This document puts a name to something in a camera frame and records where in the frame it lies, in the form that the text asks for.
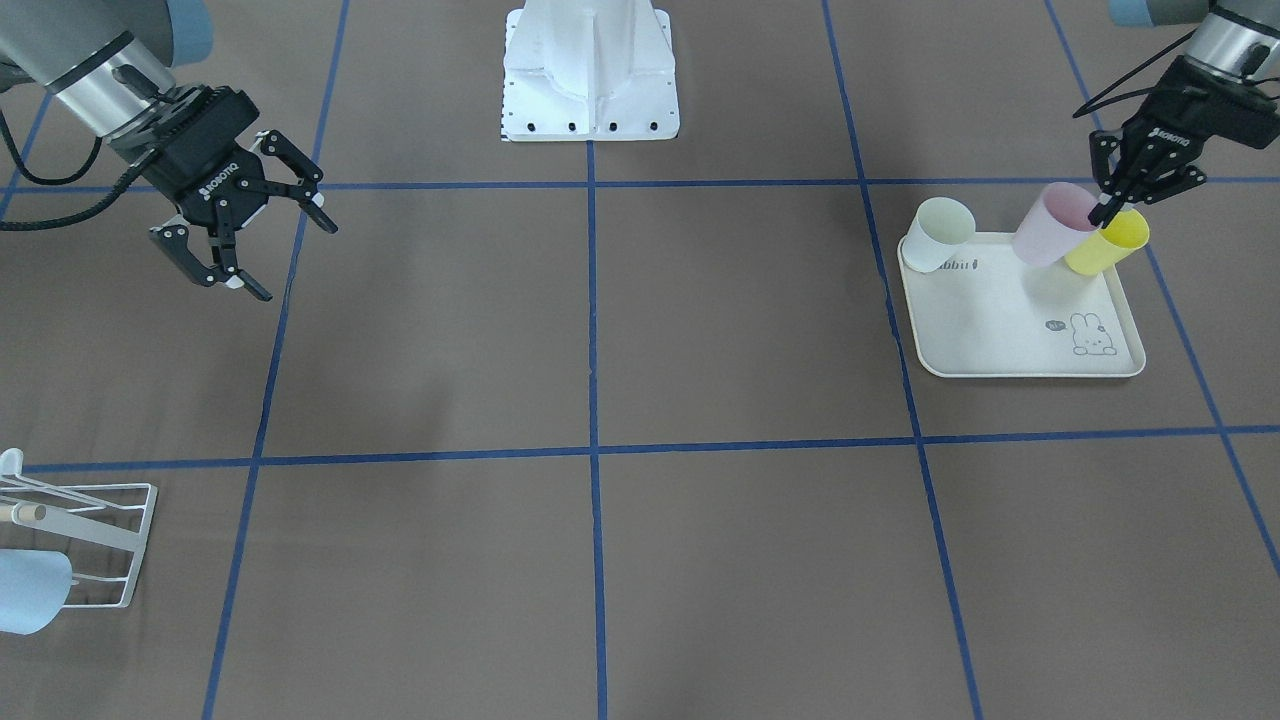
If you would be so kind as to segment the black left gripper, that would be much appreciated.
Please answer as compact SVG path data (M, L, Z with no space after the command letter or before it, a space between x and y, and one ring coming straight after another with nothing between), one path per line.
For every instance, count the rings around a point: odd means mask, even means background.
M1196 160L1213 137L1266 149L1277 135L1274 100L1176 59L1120 133L1089 133L1091 173L1101 196L1088 222L1106 227L1126 206L1201 187L1208 177Z

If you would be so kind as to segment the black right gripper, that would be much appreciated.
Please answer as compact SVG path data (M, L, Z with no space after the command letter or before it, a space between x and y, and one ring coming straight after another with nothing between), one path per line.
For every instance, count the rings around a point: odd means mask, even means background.
M224 284L269 302L273 295L239 263L236 233L270 199L289 199L323 232L338 224L323 210L321 168L278 129L256 135L244 147L239 136L260 118L256 102L227 86L188 85L157 97L133 126L108 137L109 147L175 208L177 217L148 229L148 238L193 284ZM275 158L294 182L269 179L262 160ZM191 247L192 229L207 232L212 263Z

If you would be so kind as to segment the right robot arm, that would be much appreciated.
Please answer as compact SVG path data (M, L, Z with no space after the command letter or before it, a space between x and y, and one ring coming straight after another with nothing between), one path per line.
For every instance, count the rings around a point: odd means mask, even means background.
M93 206L40 222L4 222L5 232L79 224L147 181L175 215L151 241L192 283L271 295L241 265L237 233L273 197L300 206L321 231L337 224L323 209L323 169L280 131L238 138L259 118L251 97L228 86L180 85L175 67L212 49L204 1L5 1L3 87L42 87L127 168Z

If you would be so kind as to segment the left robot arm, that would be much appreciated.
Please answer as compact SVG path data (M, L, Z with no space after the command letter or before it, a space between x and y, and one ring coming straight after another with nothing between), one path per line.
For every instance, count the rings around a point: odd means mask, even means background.
M1116 26L1192 26L1170 53L1170 67L1117 131L1091 133L1091 165L1101 196L1088 215L1106 227L1125 208L1155 204L1201 186L1196 167L1204 143L1221 137L1249 149L1277 140L1277 100L1261 85L1277 69L1279 5L1275 1L1111 1Z

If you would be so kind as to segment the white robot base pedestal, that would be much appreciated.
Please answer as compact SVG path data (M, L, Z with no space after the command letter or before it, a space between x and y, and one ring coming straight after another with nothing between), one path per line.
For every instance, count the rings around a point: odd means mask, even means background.
M506 142L678 136L672 23L653 3L526 1L504 31Z

